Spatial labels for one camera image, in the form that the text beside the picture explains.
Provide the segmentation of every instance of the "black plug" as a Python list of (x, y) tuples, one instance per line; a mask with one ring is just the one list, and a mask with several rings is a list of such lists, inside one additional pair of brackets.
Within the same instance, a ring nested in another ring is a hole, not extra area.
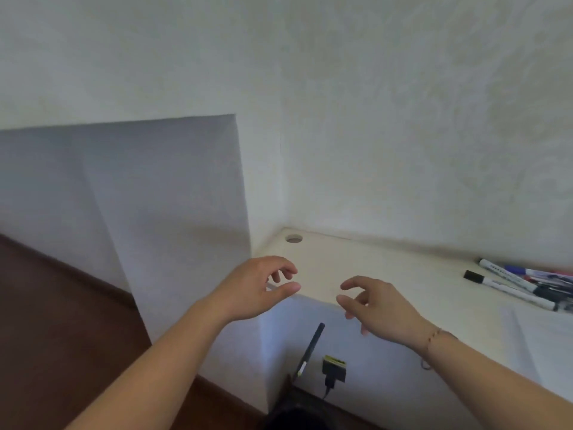
[(323, 358), (323, 374), (326, 376), (324, 380), (324, 384), (326, 385), (324, 400), (330, 390), (334, 389), (334, 384), (337, 380), (340, 380), (342, 383), (346, 380), (346, 362), (326, 355)]

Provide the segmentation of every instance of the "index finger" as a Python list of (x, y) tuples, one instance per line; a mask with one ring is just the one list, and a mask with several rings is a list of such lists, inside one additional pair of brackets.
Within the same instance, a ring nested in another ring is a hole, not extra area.
[(261, 262), (262, 269), (266, 276), (269, 276), (271, 273), (276, 272), (277, 270), (281, 270), (284, 272), (289, 272), (292, 274), (297, 274), (298, 270), (295, 265), (290, 262), (288, 259), (283, 258), (282, 256), (264, 256), (259, 258)]
[(359, 287), (362, 289), (370, 290), (377, 281), (377, 279), (372, 279), (371, 277), (367, 276), (354, 276), (342, 282), (340, 284), (340, 289), (351, 289)]

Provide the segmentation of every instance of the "person's right arm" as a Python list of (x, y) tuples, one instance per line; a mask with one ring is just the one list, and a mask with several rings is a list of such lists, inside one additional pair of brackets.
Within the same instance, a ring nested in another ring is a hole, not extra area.
[(336, 298), (346, 318), (358, 318), (362, 333), (403, 344), (442, 377), (487, 428), (495, 430), (571, 429), (573, 403), (553, 394), (457, 340), (424, 317), (389, 283), (364, 276), (341, 289), (364, 289), (355, 299)]

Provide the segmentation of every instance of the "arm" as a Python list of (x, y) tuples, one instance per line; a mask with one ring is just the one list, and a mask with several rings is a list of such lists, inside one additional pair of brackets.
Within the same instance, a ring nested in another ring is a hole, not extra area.
[(241, 264), (209, 296), (191, 306), (68, 427), (68, 430), (167, 430), (213, 341), (228, 323), (253, 318), (300, 289), (289, 282), (267, 290), (267, 278), (287, 279), (296, 267), (278, 256)]
[(340, 295), (346, 318), (358, 318), (362, 333), (403, 344), (418, 353), (487, 428), (555, 430), (571, 427), (573, 404), (492, 361), (448, 333), (438, 330), (392, 284), (356, 276), (340, 288), (360, 287), (355, 299)]

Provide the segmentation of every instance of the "person's left hand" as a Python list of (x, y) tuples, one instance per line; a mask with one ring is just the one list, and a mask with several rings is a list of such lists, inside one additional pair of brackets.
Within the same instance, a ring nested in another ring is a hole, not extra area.
[(268, 291), (269, 276), (280, 282), (279, 272), (290, 280), (298, 270), (281, 256), (252, 258), (235, 267), (207, 298), (221, 310), (227, 322), (256, 317), (300, 289), (297, 282), (289, 282)]

